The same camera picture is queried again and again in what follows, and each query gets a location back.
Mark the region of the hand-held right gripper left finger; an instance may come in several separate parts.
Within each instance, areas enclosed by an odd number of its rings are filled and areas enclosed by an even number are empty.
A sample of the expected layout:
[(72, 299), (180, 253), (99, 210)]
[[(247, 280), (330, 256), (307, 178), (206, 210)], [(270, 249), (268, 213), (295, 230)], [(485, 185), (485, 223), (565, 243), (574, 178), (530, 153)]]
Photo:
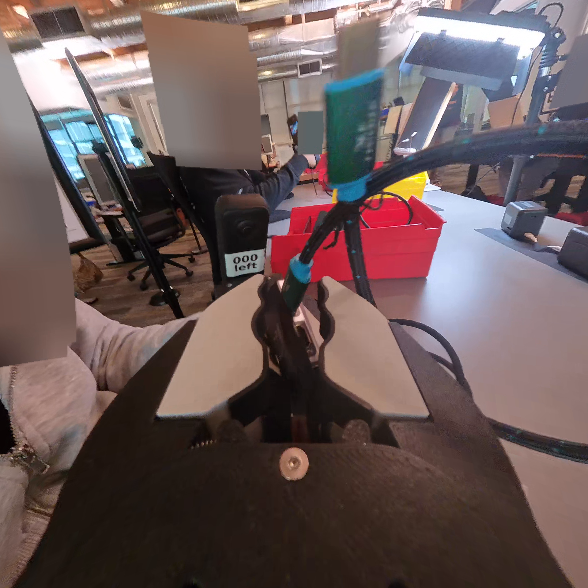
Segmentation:
[(253, 275), (199, 316), (157, 409), (161, 419), (230, 419), (229, 401), (261, 381), (265, 354), (254, 335), (263, 275)]

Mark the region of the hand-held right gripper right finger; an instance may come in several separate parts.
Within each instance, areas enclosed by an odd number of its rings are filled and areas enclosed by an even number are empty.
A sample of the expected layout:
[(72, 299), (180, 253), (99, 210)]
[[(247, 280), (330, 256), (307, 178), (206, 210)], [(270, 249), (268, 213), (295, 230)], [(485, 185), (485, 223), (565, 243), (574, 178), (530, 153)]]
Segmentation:
[(319, 364), (336, 392), (375, 416), (428, 419), (423, 395), (386, 317), (333, 278), (318, 284)]

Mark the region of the black hdmi switch box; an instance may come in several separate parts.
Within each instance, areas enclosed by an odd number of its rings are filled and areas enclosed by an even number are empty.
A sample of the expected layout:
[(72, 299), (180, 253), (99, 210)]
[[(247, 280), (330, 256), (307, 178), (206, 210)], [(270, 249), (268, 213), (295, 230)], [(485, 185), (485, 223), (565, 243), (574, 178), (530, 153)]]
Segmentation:
[(304, 304), (291, 313), (285, 304), (280, 274), (268, 277), (265, 311), (266, 343), (270, 360), (283, 375), (309, 371), (318, 365), (321, 339), (316, 320)]

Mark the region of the braided hdmi cable green plugs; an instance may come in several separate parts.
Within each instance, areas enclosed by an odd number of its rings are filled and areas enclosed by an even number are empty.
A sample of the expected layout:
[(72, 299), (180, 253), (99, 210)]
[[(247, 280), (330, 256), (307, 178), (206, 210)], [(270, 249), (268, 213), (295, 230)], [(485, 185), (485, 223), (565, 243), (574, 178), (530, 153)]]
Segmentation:
[(316, 225), (303, 247), (290, 261), (282, 286), (282, 295), (291, 314), (295, 314), (303, 301), (308, 285), (311, 283), (312, 262), (315, 253), (331, 232), (338, 238), (340, 229), (345, 237), (348, 261), (352, 271), (357, 294), (376, 306), (371, 292), (364, 261), (364, 249), (360, 231), (359, 217), (365, 209), (367, 198), (353, 202), (338, 202), (327, 212), (323, 222)]
[(337, 189), (337, 204), (313, 230), (301, 255), (310, 260), (328, 234), (335, 231), (337, 236), (342, 228), (356, 292), (374, 306), (358, 217), (366, 202), (387, 186), (435, 164), (464, 164), (491, 156), (587, 155), (587, 122), (536, 123), (455, 139), (400, 157), (374, 172), (378, 115), (373, 107), (378, 106), (376, 91), (382, 84), (382, 71), (372, 70), (327, 85), (327, 169)]

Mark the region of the red plastic bin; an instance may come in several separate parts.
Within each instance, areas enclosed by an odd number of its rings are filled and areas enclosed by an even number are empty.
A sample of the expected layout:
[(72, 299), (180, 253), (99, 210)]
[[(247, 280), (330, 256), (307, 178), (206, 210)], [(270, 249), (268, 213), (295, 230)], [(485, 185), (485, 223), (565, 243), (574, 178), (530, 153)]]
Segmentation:
[[(362, 247), (370, 280), (426, 277), (445, 220), (416, 197), (408, 200), (413, 217), (398, 198), (385, 198), (378, 210), (367, 209), (362, 217)], [(270, 265), (285, 275), (290, 260), (301, 253), (321, 212), (334, 204), (293, 208), (289, 231), (272, 237)]]

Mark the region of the yellow plastic bin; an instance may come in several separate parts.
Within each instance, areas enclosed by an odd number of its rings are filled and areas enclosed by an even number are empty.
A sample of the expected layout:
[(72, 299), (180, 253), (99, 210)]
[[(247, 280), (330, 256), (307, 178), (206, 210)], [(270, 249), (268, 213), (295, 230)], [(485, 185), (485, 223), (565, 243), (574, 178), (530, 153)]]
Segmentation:
[(386, 186), (383, 190), (385, 192), (383, 197), (391, 198), (392, 194), (401, 196), (405, 200), (409, 200), (411, 197), (422, 200), (424, 189), (429, 183), (429, 175), (424, 171)]

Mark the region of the another person's forearm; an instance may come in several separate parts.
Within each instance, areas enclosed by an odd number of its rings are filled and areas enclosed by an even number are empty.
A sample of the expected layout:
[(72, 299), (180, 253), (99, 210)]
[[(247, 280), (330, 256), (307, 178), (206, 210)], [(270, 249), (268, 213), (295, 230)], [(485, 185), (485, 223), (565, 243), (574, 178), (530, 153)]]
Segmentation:
[(316, 164), (314, 155), (296, 154), (280, 170), (269, 174), (255, 186), (256, 193), (260, 194), (267, 204), (270, 218), (275, 217), (279, 205), (290, 197), (302, 173), (314, 168)]

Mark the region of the person's left forearm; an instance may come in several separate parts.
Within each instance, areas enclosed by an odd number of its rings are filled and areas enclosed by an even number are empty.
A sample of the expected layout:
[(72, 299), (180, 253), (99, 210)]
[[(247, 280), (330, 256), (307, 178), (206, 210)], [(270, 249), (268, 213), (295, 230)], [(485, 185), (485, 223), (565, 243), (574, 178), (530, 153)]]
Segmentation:
[(73, 352), (90, 370), (99, 391), (120, 392), (129, 379), (184, 325), (201, 313), (163, 325), (133, 327), (107, 318), (75, 299), (76, 340)]

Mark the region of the black office chair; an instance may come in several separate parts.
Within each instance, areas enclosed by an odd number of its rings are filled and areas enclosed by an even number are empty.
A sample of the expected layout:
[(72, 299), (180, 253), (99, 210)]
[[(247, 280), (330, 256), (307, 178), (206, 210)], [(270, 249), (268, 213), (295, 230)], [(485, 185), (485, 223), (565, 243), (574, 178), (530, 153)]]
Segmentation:
[[(189, 226), (194, 235), (197, 250), (183, 254), (163, 254), (161, 249), (183, 238), (187, 232), (185, 217), (179, 203), (173, 198), (169, 189), (165, 186), (153, 166), (143, 168), (128, 168), (127, 174), (140, 201), (140, 211), (136, 212), (143, 232), (150, 245), (158, 252), (162, 268), (167, 266), (179, 268), (187, 277), (194, 273), (191, 268), (182, 265), (178, 259), (187, 258), (189, 263), (195, 263), (197, 255), (208, 252), (207, 247), (202, 247), (191, 221)], [(140, 254), (139, 243), (134, 236), (134, 231), (125, 231), (122, 223), (126, 219), (123, 210), (110, 210), (100, 213), (107, 231), (111, 236), (111, 243), (120, 254), (128, 253), (135, 256)]]

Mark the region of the black stand pole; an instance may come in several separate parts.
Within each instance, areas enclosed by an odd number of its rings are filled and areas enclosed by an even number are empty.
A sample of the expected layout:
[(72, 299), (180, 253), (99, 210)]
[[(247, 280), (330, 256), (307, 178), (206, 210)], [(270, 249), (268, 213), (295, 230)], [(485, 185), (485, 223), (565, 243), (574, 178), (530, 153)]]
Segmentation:
[(176, 291), (171, 287), (165, 276), (164, 263), (160, 258), (158, 250), (151, 246), (138, 218), (138, 196), (130, 182), (126, 166), (117, 150), (114, 136), (108, 128), (107, 120), (105, 119), (105, 115), (99, 105), (98, 99), (71, 51), (68, 48), (65, 48), (64, 52), (104, 140), (102, 146), (95, 147), (95, 152), (100, 161), (100, 165), (104, 170), (115, 195), (117, 195), (119, 199), (124, 216), (129, 222), (130, 228), (139, 246), (139, 250), (142, 252), (144, 260), (147, 262), (148, 267), (151, 270), (151, 275), (159, 288), (159, 293), (162, 295), (166, 305), (170, 307), (174, 317), (177, 319), (183, 318), (184, 314), (180, 307), (178, 297), (176, 296)]

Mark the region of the brown woven bag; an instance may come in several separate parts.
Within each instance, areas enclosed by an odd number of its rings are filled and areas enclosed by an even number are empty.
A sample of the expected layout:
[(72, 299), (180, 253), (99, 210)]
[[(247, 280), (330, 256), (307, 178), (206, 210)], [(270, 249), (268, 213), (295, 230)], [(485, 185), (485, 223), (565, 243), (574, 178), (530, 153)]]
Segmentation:
[(72, 270), (75, 293), (80, 296), (100, 283), (104, 277), (103, 272), (80, 252), (72, 258)]

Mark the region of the black framed whiteboard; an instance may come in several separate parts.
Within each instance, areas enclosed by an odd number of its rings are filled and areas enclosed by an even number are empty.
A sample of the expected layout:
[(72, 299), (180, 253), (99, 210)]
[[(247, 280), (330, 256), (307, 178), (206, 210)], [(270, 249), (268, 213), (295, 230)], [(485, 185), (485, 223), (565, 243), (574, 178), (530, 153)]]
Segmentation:
[(84, 200), (77, 184), (65, 166), (45, 124), (41, 120), (38, 110), (31, 99), (29, 99), (29, 103), (54, 174), (70, 254), (80, 254), (84, 251), (106, 245), (107, 239), (104, 233), (98, 226), (90, 207)]

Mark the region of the person's grey hoodie torso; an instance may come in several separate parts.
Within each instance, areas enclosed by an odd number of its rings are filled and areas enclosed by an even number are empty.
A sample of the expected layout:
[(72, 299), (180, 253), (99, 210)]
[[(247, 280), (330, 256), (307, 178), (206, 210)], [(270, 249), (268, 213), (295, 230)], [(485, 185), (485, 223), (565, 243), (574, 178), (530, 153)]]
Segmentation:
[(1, 450), (1, 587), (12, 587), (37, 548), (78, 452), (115, 398), (92, 371), (67, 357), (1, 368), (1, 401), (24, 465)]

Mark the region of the dark grey desktop device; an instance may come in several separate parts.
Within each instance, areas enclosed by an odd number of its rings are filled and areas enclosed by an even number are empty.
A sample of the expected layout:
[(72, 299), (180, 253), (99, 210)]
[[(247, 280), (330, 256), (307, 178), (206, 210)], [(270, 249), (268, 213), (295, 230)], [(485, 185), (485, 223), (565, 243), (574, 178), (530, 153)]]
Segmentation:
[(500, 228), (512, 239), (537, 242), (548, 209), (534, 201), (514, 201), (506, 205)]
[(587, 279), (587, 227), (569, 231), (557, 255), (558, 263), (573, 274)]

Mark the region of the black panel white rim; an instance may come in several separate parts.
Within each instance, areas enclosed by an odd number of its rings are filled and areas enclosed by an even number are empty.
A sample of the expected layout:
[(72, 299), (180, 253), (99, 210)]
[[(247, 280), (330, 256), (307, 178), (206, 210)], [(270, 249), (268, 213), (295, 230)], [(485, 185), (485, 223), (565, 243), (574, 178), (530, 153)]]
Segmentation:
[(458, 89), (455, 82), (427, 77), (413, 102), (397, 147), (421, 151), (433, 140), (450, 100)]

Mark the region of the studio light panel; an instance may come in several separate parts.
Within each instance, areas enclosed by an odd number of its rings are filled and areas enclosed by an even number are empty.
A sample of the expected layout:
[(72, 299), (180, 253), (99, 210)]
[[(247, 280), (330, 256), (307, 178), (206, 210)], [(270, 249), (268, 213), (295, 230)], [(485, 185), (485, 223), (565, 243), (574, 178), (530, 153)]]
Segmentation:
[(423, 77), (497, 91), (528, 66), (549, 26), (521, 12), (484, 14), (422, 8), (402, 67)]

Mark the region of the black light stand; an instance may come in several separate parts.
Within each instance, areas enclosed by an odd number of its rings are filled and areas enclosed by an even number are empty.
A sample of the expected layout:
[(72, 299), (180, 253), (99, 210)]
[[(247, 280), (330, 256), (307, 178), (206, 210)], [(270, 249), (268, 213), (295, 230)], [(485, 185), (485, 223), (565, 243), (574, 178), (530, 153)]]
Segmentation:
[[(564, 7), (561, 2), (555, 1), (546, 4), (540, 9), (539, 15), (544, 15), (544, 12), (552, 7), (559, 8), (560, 14), (557, 17), (555, 24), (550, 25), (550, 28), (541, 43), (541, 53), (538, 56), (540, 59), (539, 69), (534, 80), (533, 89), (530, 95), (530, 104), (523, 124), (525, 128), (539, 124), (539, 116), (543, 111), (546, 95), (555, 89), (557, 75), (552, 74), (552, 66), (558, 62), (559, 55), (557, 52), (559, 47), (566, 40), (566, 34), (562, 28), (559, 27), (559, 21), (564, 12)], [(530, 156), (527, 155), (517, 155), (513, 158), (509, 183), (504, 193), (504, 206), (516, 201), (520, 181), (523, 176), (523, 170), (529, 159)]]

